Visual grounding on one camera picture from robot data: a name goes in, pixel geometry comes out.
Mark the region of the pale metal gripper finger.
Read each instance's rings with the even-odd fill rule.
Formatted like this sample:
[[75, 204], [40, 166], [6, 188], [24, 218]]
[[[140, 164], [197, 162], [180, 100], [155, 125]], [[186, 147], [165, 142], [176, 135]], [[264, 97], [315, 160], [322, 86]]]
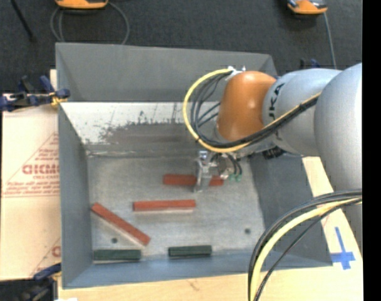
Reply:
[[196, 183], [194, 185], [194, 192], [195, 193], [202, 192], [202, 177], [203, 177], [202, 167], [197, 167], [196, 168]]
[[202, 189], [206, 190], [209, 188], [212, 175], [210, 172], [210, 167], [203, 167], [202, 169]]

